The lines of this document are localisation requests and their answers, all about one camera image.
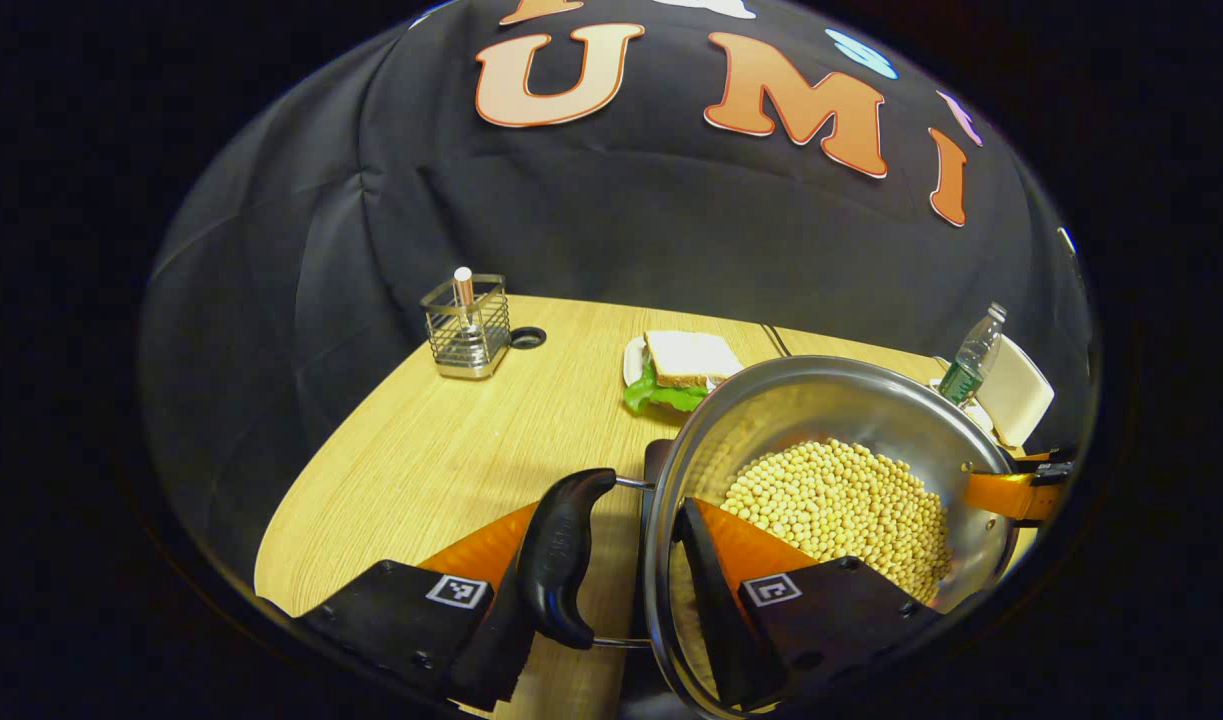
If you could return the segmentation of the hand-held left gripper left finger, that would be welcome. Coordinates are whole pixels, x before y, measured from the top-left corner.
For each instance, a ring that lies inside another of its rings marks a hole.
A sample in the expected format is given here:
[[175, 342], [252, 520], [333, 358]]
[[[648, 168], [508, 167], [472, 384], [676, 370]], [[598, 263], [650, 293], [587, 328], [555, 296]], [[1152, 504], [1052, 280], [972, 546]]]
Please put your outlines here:
[[534, 507], [528, 502], [418, 565], [374, 562], [296, 623], [402, 685], [495, 710], [511, 700], [532, 648], [516, 555]]

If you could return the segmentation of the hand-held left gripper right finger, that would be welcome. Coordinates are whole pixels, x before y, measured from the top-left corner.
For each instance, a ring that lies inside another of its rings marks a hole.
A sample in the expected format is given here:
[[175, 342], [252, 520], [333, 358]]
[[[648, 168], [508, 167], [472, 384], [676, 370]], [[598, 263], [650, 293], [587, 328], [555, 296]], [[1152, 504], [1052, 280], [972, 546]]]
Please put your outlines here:
[[818, 561], [700, 498], [678, 538], [717, 694], [739, 710], [852, 683], [940, 621], [859, 557]]

